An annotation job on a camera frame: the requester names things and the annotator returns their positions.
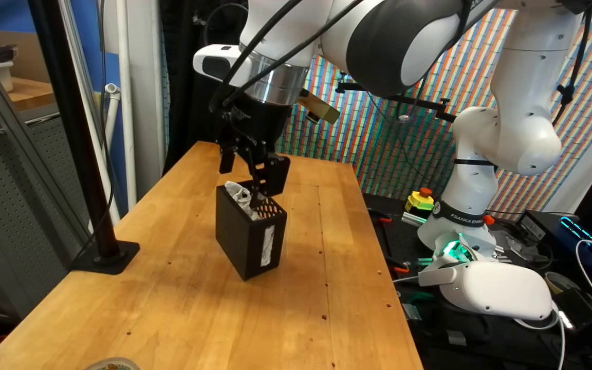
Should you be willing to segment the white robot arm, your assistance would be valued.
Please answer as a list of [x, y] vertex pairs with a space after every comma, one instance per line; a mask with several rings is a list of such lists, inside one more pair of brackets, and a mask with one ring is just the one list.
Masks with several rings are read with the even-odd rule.
[[250, 0], [225, 74], [229, 90], [210, 106], [291, 106], [312, 55], [393, 98], [498, 8], [515, 18], [490, 78], [493, 103], [467, 106], [452, 122], [455, 168], [417, 229], [426, 246], [462, 235], [488, 251], [496, 238], [483, 216], [498, 191], [496, 172], [538, 175], [562, 156], [551, 106], [571, 96], [560, 74], [574, 37], [591, 22], [592, 0]]

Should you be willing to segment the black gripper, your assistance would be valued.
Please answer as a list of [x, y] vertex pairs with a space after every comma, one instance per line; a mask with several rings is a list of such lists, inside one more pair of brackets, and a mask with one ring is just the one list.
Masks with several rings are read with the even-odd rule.
[[279, 195], [289, 179], [291, 159], [273, 151], [292, 106], [262, 103], [245, 92], [235, 95], [231, 87], [225, 87], [210, 98], [210, 113], [219, 120], [221, 175], [232, 170], [239, 153], [250, 156], [252, 189], [263, 195]]

